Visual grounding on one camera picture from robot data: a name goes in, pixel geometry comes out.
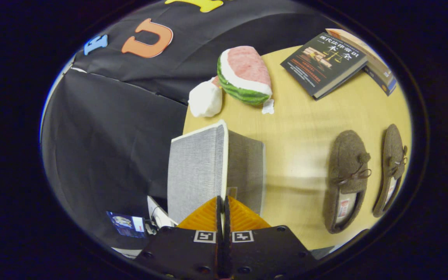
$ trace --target plush watermelon toy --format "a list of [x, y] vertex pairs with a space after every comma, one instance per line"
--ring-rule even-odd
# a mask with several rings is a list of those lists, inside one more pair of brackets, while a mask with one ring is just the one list
[[244, 103], [259, 105], [272, 96], [269, 71], [251, 46], [225, 50], [217, 61], [217, 76], [222, 88]]

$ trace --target book stack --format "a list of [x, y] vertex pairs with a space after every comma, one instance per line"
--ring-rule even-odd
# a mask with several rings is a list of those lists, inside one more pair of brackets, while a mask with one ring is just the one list
[[281, 63], [318, 101], [362, 69], [367, 55], [342, 39], [322, 33]]
[[383, 59], [366, 43], [345, 30], [326, 28], [329, 35], [354, 46], [367, 56], [367, 65], [363, 70], [378, 83], [389, 96], [397, 87], [397, 80]]

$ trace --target wooden table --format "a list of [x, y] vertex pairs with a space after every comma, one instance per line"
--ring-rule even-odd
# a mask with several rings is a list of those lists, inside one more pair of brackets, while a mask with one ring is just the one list
[[[272, 226], [287, 225], [313, 250], [345, 243], [378, 221], [372, 209], [381, 184], [384, 130], [396, 124], [409, 155], [412, 128], [400, 87], [387, 97], [364, 71], [314, 101], [279, 65], [299, 47], [263, 55], [272, 81], [274, 114], [263, 115], [262, 106], [249, 106], [224, 94], [222, 111], [214, 117], [193, 117], [188, 108], [183, 133], [224, 119], [229, 130], [262, 141], [267, 168], [263, 218]], [[354, 222], [341, 233], [329, 234], [322, 217], [329, 153], [345, 130], [354, 130], [364, 141], [371, 154], [372, 175]]]

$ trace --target slipper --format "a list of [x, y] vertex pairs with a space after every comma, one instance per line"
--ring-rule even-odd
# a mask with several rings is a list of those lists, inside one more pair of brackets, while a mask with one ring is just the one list
[[364, 143], [355, 131], [338, 135], [329, 157], [325, 226], [331, 233], [346, 229], [361, 209], [371, 170]]
[[407, 146], [402, 147], [402, 138], [395, 124], [388, 126], [383, 144], [383, 176], [380, 195], [373, 209], [373, 216], [381, 217], [392, 205], [398, 193], [402, 174], [407, 163]]

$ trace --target gray fabric box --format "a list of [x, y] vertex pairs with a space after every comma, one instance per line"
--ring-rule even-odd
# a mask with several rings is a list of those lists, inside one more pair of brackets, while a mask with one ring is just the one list
[[167, 180], [168, 214], [180, 223], [213, 197], [235, 197], [261, 215], [265, 146], [216, 124], [174, 138]]

